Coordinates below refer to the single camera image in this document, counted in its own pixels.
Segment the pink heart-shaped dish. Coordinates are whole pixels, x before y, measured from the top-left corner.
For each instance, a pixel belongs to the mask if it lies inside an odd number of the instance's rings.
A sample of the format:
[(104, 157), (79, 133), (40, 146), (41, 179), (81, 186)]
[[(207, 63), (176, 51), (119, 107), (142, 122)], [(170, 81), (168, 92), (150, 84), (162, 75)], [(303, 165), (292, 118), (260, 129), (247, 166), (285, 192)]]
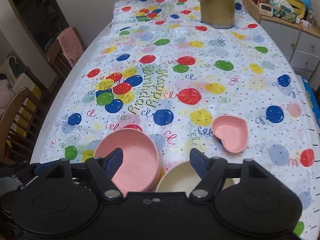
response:
[(212, 132), (230, 153), (240, 153), (247, 147), (248, 127), (242, 118), (232, 115), (219, 116), (212, 123)]

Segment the small kitchen timer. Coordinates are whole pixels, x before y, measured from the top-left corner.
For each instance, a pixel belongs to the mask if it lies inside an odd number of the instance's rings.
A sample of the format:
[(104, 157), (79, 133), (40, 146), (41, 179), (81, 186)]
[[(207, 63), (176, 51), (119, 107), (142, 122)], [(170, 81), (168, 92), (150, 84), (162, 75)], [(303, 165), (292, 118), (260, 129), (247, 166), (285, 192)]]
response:
[(266, 17), (273, 17), (273, 7), (270, 4), (259, 3), (260, 14)]

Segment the cream round bowl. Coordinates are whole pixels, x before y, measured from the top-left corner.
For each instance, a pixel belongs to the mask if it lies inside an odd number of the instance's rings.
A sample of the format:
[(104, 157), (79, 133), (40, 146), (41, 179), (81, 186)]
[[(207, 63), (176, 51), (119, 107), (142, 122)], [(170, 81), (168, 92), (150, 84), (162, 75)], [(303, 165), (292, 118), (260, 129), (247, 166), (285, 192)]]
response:
[(189, 161), (168, 171), (157, 185), (156, 192), (184, 192), (187, 197), (201, 181)]

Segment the pink round bowl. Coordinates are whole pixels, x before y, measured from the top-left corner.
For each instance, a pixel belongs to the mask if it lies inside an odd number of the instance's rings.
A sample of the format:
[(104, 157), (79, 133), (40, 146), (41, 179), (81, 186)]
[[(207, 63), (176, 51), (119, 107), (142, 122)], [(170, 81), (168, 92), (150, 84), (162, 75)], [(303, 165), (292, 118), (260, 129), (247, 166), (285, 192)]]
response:
[(161, 159), (153, 141), (137, 129), (124, 128), (104, 138), (94, 155), (105, 157), (116, 148), (123, 151), (123, 163), (112, 181), (123, 195), (152, 189), (161, 173)]

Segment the near left wooden chair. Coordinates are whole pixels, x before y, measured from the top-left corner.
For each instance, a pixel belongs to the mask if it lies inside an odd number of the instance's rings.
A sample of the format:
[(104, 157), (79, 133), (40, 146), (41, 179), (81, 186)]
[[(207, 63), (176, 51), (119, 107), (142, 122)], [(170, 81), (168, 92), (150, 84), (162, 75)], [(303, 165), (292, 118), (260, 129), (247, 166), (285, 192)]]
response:
[(11, 100), (1, 118), (1, 163), (31, 160), (47, 107), (27, 87)]

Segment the balloon print tablecloth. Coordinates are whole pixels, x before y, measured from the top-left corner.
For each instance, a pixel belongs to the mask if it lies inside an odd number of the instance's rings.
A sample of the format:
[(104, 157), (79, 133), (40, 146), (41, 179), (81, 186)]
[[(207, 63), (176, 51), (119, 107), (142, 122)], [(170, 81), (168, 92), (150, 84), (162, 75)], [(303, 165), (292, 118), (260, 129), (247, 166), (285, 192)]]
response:
[[(251, 158), (302, 202), (295, 233), (319, 233), (319, 134), (285, 56), (235, 0), (235, 25), (200, 20), (199, 0), (127, 0), (111, 31), (65, 80), (32, 156), (46, 163), (93, 157), (109, 134), (137, 129), (157, 147), (161, 174), (195, 147), (236, 163)], [(212, 132), (222, 115), (244, 119), (248, 144), (230, 153)]]

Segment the wooden chair with pink cloth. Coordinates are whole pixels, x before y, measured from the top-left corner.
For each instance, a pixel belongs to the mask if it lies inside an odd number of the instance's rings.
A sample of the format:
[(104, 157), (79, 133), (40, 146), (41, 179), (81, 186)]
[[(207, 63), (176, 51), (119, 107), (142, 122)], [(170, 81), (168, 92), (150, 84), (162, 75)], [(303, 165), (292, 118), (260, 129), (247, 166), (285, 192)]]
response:
[(85, 50), (78, 30), (68, 27), (49, 46), (46, 57), (58, 77), (65, 80)]

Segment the blue white cardboard box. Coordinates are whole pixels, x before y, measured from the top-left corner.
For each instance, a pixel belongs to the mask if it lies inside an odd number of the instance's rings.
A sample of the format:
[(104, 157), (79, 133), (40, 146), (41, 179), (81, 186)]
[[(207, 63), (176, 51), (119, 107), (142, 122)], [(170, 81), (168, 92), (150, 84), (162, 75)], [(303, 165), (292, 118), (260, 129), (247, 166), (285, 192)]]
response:
[(319, 130), (319, 118), (320, 118), (320, 112), (319, 112), (319, 105), (316, 98), (316, 94), (314, 93), (313, 89), (309, 85), (306, 78), (301, 77), (303, 87), (305, 90), (305, 96), (307, 98), (308, 104), (313, 112), (315, 122), (317, 124), (318, 130)]

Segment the white drawer cabinet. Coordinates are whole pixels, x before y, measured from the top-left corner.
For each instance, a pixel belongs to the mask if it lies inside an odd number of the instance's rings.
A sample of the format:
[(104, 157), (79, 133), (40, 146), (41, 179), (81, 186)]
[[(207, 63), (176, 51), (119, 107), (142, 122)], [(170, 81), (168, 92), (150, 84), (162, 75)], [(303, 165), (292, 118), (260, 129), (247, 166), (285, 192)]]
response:
[(266, 20), (261, 21), (261, 26), (287, 58), (295, 73), (310, 81), (319, 66), (319, 38)]

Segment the gold thermos jug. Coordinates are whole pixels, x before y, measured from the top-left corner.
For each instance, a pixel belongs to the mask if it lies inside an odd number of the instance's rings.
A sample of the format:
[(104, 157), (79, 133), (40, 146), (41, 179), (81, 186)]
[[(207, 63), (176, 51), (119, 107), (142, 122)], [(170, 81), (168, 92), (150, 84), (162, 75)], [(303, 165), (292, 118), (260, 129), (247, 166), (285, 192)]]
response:
[(234, 26), (235, 0), (200, 0), (201, 22), (216, 29)]

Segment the wooden tray with clutter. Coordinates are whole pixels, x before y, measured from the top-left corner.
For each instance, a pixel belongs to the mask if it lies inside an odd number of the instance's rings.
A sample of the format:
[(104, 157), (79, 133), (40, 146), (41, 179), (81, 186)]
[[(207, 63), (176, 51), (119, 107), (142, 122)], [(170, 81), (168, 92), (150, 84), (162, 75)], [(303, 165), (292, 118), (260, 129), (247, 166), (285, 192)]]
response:
[[(242, 0), (248, 13), (261, 24), (262, 20), (283, 24), (296, 28), (319, 38), (319, 20), (309, 20), (304, 23), (303, 17), (309, 11), (300, 0)], [(270, 4), (273, 7), (273, 17), (260, 14), (259, 3)]]

